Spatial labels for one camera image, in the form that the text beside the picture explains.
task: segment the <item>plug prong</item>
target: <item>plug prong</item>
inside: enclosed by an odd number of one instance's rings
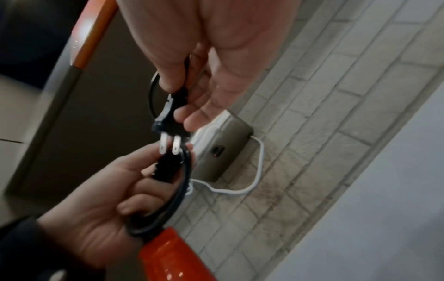
[[[160,154],[165,154],[167,152],[167,146],[168,146],[168,134],[162,132],[160,133],[160,147],[159,147]]]
[[[180,138],[180,136],[174,136],[174,140],[173,140],[173,154],[177,155],[179,154],[179,150],[180,150],[180,142],[182,141],[182,139]]]

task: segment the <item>orange handle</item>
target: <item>orange handle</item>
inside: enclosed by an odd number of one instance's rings
[[[146,244],[139,258],[150,281],[217,281],[172,227]]]

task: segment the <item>white cable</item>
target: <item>white cable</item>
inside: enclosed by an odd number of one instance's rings
[[[259,184],[260,177],[262,176],[262,164],[264,163],[265,148],[264,148],[264,142],[262,142],[262,140],[260,138],[257,138],[255,136],[251,136],[251,138],[256,140],[259,143],[260,150],[259,150],[258,170],[256,172],[256,177],[254,178],[253,183],[249,187],[241,189],[241,190],[217,189],[217,188],[212,187],[209,183],[207,183],[205,181],[190,179],[190,184],[188,186],[188,189],[187,189],[187,192],[185,195],[190,195],[193,193],[193,190],[194,190],[193,182],[201,183],[201,184],[205,185],[206,187],[208,187],[212,192],[216,192],[216,193],[241,195],[241,194],[245,194],[245,193],[252,191]]]

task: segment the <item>person's left hand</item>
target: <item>person's left hand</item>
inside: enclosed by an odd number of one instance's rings
[[[169,184],[151,178],[161,156],[157,142],[116,159],[40,217],[40,225],[56,243],[96,268],[124,257],[140,244],[127,234],[125,216],[158,210],[182,180],[178,175]]]

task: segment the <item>orange edge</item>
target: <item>orange edge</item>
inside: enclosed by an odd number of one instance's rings
[[[72,66],[86,66],[116,11],[115,0],[88,1],[71,34]]]

